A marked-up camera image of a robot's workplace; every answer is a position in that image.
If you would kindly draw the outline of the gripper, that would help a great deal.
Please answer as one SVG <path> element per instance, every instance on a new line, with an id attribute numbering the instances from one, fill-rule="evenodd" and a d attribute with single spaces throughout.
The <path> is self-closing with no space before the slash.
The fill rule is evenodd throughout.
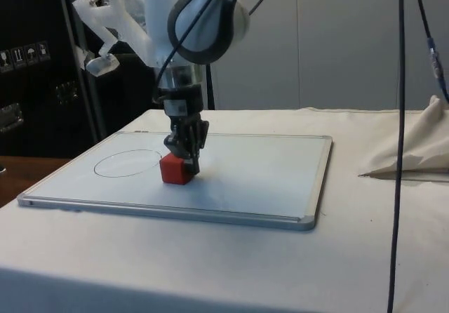
<path id="1" fill-rule="evenodd" d="M 189 171 L 196 175 L 200 171 L 199 155 L 204 148 L 209 129 L 209 122 L 199 114 L 203 110 L 203 96 L 201 85 L 177 87 L 162 90 L 163 109 L 170 117 L 170 134 L 163 143 L 172 154 L 181 159 L 189 158 Z M 185 135 L 185 120 L 178 117 L 193 115 L 187 123 L 187 148 Z"/>

